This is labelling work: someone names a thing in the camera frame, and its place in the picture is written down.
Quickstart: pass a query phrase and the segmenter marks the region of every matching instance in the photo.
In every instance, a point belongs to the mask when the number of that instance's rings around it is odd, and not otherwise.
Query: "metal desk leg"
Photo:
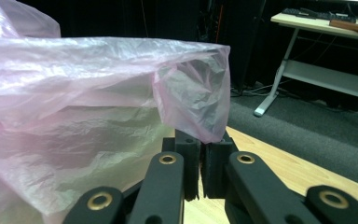
[[[287,47],[286,53],[284,54],[283,60],[281,62],[281,66],[280,66],[280,68],[278,70],[277,75],[275,76],[275,81],[274,81],[274,84],[272,85],[271,92],[269,93],[267,98],[261,103],[261,105],[254,112],[254,115],[257,116],[257,117],[261,117],[261,116],[264,115],[266,110],[269,108],[269,106],[272,104],[272,102],[275,100],[275,98],[278,95],[278,93],[277,93],[278,85],[281,82],[284,67],[286,66],[286,62],[287,62],[287,60],[289,58],[290,51],[292,51],[292,47],[295,44],[297,34],[298,34],[298,30],[299,29],[297,28],[293,32],[292,39],[290,40],[289,46]]]

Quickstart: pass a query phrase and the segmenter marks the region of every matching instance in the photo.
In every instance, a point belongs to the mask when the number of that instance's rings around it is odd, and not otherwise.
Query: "desk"
[[[299,30],[308,30],[312,32],[328,35],[338,35],[353,39],[358,39],[358,33],[329,26],[329,21],[300,18],[282,13],[272,17],[271,21],[277,22],[282,26],[292,27],[295,30],[281,62],[281,66],[275,77],[272,90],[267,96],[267,98],[255,110],[254,114],[256,116],[263,116],[263,114],[277,97],[277,89],[282,76],[290,77],[292,79],[296,79],[303,82],[308,82],[309,84],[324,87],[333,91],[341,91],[358,97],[358,76],[338,72],[332,69],[327,69],[312,64],[300,63],[294,60],[289,60],[289,55],[293,45],[296,42]]]
[[[344,190],[358,200],[358,183],[234,129],[227,127],[227,133],[233,138],[239,150],[257,154],[289,189],[306,195],[309,187],[327,185]],[[185,202],[184,223],[228,223],[224,200],[210,200],[202,197],[201,192],[199,201]]]

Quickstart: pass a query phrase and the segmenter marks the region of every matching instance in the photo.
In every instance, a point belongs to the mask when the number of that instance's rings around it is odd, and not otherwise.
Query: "plastic bag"
[[[16,0],[0,0],[0,37],[60,37],[50,16]]]
[[[229,47],[14,23],[0,7],[0,223],[61,223],[87,190],[130,187],[173,129],[223,136]]]

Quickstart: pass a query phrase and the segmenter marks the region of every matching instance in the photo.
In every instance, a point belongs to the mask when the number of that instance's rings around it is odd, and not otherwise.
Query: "gray carpet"
[[[255,117],[264,99],[231,97],[228,126],[358,182],[358,112],[278,97]]]

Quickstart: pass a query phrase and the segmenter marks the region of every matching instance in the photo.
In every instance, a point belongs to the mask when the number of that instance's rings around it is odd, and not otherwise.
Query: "wooden table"
[[[247,134],[227,127],[239,150],[257,154],[291,190],[305,195],[312,186],[327,185],[341,189],[358,200],[358,183],[325,170],[308,161],[284,152]],[[200,200],[185,203],[185,224],[228,223],[224,200],[203,198],[200,185]]]

